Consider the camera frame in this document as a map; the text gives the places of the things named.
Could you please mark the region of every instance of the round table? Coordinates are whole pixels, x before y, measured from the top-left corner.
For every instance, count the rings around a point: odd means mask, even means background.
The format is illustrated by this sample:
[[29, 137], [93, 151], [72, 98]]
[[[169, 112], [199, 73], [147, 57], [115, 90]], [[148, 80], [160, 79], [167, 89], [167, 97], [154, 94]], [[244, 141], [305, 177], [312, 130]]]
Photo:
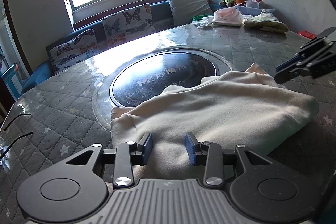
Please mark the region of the round table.
[[[253, 62], [274, 76], [275, 67], [287, 61], [307, 42], [304, 37], [245, 30], [244, 27], [198, 29], [192, 24], [152, 34], [98, 54], [54, 75], [21, 96], [13, 105], [0, 132], [4, 151], [18, 140], [2, 162], [0, 170], [0, 223], [20, 223], [24, 219], [16, 203], [20, 183], [38, 171], [81, 149], [101, 143], [112, 148], [108, 117], [112, 106], [104, 79], [148, 54], [181, 47], [195, 47], [224, 57], [237, 70]], [[269, 156], [312, 178], [323, 191], [336, 166], [335, 102], [336, 74], [312, 80], [297, 77], [285, 84], [291, 90], [310, 94], [320, 103], [319, 114], [302, 130], [288, 138]], [[97, 113], [104, 109], [106, 113]], [[22, 113], [9, 128], [4, 127]], [[96, 116], [105, 117], [97, 120]], [[105, 174], [105, 181], [111, 181]]]

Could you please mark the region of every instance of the silver screw head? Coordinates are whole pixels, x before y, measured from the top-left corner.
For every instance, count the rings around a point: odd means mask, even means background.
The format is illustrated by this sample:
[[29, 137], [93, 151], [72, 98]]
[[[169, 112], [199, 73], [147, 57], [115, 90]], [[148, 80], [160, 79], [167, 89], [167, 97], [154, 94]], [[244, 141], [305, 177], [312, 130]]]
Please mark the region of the silver screw head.
[[126, 186], [131, 183], [131, 179], [128, 177], [119, 177], [115, 180], [115, 183], [120, 186]]
[[218, 177], [211, 177], [206, 179], [205, 182], [209, 185], [220, 185], [223, 182], [223, 180]]

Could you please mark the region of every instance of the white cloth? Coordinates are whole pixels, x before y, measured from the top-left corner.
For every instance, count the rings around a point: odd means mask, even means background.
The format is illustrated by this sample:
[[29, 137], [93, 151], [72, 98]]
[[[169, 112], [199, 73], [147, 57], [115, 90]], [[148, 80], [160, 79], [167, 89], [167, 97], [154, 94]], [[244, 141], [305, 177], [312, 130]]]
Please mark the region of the white cloth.
[[148, 164], [134, 167], [137, 178], [201, 177], [201, 170], [189, 164], [186, 132], [200, 142], [216, 142], [227, 149], [245, 144], [268, 154], [305, 126], [318, 109], [314, 97], [276, 84], [254, 63], [245, 72], [205, 77], [193, 88], [170, 85], [137, 107], [113, 108], [112, 141], [117, 145], [153, 134]]

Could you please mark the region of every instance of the plastic storage box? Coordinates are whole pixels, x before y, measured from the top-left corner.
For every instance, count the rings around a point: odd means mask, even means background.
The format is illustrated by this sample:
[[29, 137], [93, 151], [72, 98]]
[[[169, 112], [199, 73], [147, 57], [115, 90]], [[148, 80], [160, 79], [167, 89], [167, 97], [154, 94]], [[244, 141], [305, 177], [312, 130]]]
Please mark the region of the plastic storage box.
[[267, 6], [263, 2], [258, 1], [245, 1], [246, 7], [257, 8], [257, 9], [266, 9]]
[[[242, 15], [251, 15], [251, 16], [258, 16], [263, 11], [263, 9], [245, 7], [245, 6], [239, 6], [239, 5], [236, 5], [236, 9], [240, 11]], [[275, 13], [275, 9], [268, 9], [266, 11], [272, 14]]]

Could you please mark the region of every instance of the door frame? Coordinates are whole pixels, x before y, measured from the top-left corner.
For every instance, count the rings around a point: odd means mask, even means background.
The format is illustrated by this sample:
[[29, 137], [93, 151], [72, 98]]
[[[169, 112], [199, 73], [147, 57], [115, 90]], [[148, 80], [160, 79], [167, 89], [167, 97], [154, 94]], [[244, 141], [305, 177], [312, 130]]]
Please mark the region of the door frame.
[[5, 8], [5, 12], [6, 12], [6, 17], [7, 17], [7, 22], [10, 28], [10, 32], [12, 34], [15, 46], [17, 48], [17, 51], [22, 59], [23, 65], [26, 67], [26, 70], [28, 71], [29, 75], [33, 74], [33, 71], [28, 63], [28, 60], [26, 58], [25, 53], [23, 52], [23, 49], [21, 47], [21, 44], [19, 42], [18, 36], [16, 34], [15, 28], [14, 28], [14, 24], [13, 24], [13, 20], [12, 20], [12, 16], [11, 16], [11, 12], [9, 11], [9, 5], [8, 5], [8, 0], [3, 0], [3, 5]]

